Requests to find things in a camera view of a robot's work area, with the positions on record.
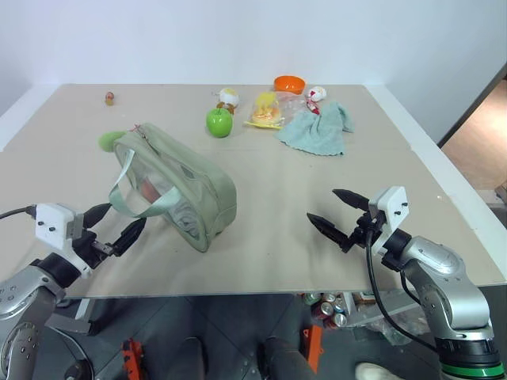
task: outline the light blue towel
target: light blue towel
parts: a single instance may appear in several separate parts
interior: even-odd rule
[[[321,156],[345,152],[342,131],[354,132],[349,114],[336,101],[320,108],[320,115],[309,110],[298,113],[275,136],[283,143]]]

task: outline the green pom-pom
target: green pom-pom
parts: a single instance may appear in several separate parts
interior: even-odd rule
[[[98,139],[98,145],[104,152],[112,152],[114,140],[119,139],[127,132],[107,132]]]

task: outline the white sneaker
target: white sneaker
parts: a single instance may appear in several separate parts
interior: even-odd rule
[[[373,363],[359,363],[356,365],[356,380],[403,380],[384,367]]]

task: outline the bag strap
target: bag strap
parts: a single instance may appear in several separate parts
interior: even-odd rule
[[[128,215],[132,218],[148,218],[165,214],[170,207],[175,205],[181,199],[181,193],[176,187],[171,188],[166,194],[155,200],[146,210],[136,214],[130,209],[121,194],[119,183],[127,174],[134,159],[135,151],[130,149],[128,156],[124,161],[124,166],[121,170],[120,176],[116,180],[111,192],[109,193],[109,202],[112,207],[121,214]]]

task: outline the transparent green bag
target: transparent green bag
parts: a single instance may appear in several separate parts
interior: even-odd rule
[[[115,140],[113,150],[123,166],[109,202],[133,218],[163,215],[195,249],[205,252],[213,238],[236,217],[236,187],[207,158],[193,152],[155,125],[145,123]],[[136,213],[119,188],[127,177],[144,200]]]

